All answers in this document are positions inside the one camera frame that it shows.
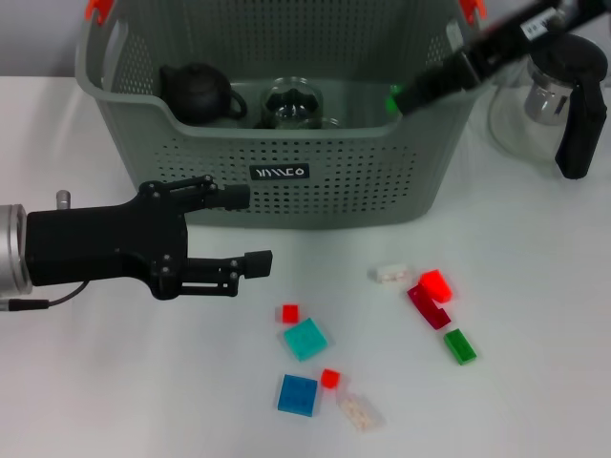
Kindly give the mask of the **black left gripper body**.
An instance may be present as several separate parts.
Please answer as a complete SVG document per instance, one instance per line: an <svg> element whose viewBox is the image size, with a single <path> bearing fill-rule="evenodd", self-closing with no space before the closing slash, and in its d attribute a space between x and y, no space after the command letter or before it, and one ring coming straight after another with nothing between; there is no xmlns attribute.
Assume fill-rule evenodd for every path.
<svg viewBox="0 0 611 458"><path fill-rule="evenodd" d="M159 183L116 206L32 212L26 230L32 284L133 278L156 299L172 300L187 258L184 213Z"/></svg>

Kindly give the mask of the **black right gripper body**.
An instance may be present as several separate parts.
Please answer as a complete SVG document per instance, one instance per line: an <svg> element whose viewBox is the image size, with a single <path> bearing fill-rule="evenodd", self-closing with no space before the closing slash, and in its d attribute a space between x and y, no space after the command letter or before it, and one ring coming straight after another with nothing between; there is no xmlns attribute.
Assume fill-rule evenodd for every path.
<svg viewBox="0 0 611 458"><path fill-rule="evenodd" d="M516 12L465 48L481 78L478 86L505 66L551 46L609 11L608 1L536 1Z"/></svg>

